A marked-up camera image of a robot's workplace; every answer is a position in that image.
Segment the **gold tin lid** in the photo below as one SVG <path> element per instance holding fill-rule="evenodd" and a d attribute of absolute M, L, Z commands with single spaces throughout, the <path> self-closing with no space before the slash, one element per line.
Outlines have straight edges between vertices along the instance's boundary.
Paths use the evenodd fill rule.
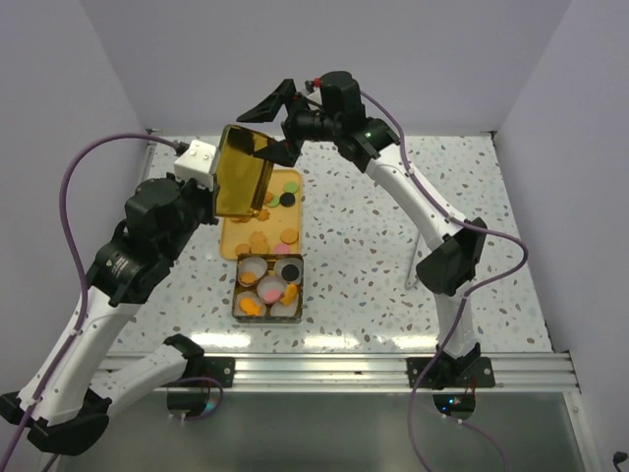
<path fill-rule="evenodd" d="M 217 216 L 255 216 L 261 211 L 274 164 L 255 157 L 255 153 L 275 142 L 242 126 L 224 128 L 217 150 Z"/>

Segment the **black sandwich cookie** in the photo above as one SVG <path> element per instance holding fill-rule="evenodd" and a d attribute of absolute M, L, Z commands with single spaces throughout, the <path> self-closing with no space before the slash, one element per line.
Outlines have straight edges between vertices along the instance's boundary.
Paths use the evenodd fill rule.
<path fill-rule="evenodd" d="M 281 276 L 285 280 L 293 282 L 299 279 L 299 277 L 301 276 L 301 270 L 297 265 L 288 264 L 281 269 Z"/>
<path fill-rule="evenodd" d="M 279 202 L 283 207 L 292 207 L 296 203 L 296 196 L 293 193 L 285 192 L 280 196 Z"/>

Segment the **orange flower cookie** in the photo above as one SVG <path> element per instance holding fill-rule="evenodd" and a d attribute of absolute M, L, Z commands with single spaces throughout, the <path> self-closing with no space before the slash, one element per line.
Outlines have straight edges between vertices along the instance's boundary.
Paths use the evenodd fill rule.
<path fill-rule="evenodd" d="M 252 271 L 244 271 L 239 273 L 238 281 L 243 287 L 250 287 L 257 283 L 258 276 Z"/>

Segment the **orange fish cookie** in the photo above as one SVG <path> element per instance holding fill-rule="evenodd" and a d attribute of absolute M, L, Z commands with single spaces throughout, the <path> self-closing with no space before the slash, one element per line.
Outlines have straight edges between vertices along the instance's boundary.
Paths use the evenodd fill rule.
<path fill-rule="evenodd" d="M 252 298 L 241 299 L 239 307 L 243 314 L 248 317 L 259 317 L 262 312 L 262 305 Z"/>
<path fill-rule="evenodd" d="M 285 287 L 284 292 L 279 299 L 279 302 L 284 307 L 288 307 L 294 302 L 294 300 L 298 297 L 298 295 L 299 295 L 299 287 L 294 283 L 289 283 Z"/>

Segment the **metal tongs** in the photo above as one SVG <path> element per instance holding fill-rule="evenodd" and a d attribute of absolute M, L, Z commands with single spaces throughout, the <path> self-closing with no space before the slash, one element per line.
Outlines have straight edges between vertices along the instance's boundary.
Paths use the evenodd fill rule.
<path fill-rule="evenodd" d="M 419 264 L 422 258 L 422 244 L 423 238 L 421 235 L 419 235 L 415 242 L 414 251 L 409 262 L 408 271 L 404 282 L 404 287 L 406 290 L 410 290 L 415 287 L 419 281 L 416 266 Z"/>

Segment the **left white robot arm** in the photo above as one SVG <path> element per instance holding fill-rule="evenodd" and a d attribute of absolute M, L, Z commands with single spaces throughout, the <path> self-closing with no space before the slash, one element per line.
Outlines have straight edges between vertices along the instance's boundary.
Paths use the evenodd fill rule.
<path fill-rule="evenodd" d="M 25 387 L 1 397 L 2 417 L 27 429 L 39 451 L 82 454 L 115 414 L 157 387 L 219 385 L 204 371 L 203 349 L 181 333 L 134 365 L 94 376 L 194 232 L 217 223 L 215 207 L 212 190 L 173 175 L 141 183 L 126 201 L 125 217 L 96 253 L 78 306 L 53 351 Z"/>

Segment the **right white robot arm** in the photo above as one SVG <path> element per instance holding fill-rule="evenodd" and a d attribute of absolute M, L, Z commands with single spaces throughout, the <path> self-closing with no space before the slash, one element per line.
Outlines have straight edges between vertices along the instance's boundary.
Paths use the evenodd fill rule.
<path fill-rule="evenodd" d="M 267 161 L 292 167 L 306 142 L 327 142 L 380 186 L 409 216 L 429 253 L 416 266 L 435 301 L 439 336 L 437 372 L 449 385 L 460 385 L 481 356 L 467 290 L 485 244 L 485 223 L 454 208 L 410 162 L 399 124 L 388 112 L 368 115 L 370 101 L 353 76 L 334 71 L 297 90 L 285 79 L 262 102 L 238 117 L 240 123 L 269 123 L 280 110 L 283 138 L 257 151 Z"/>

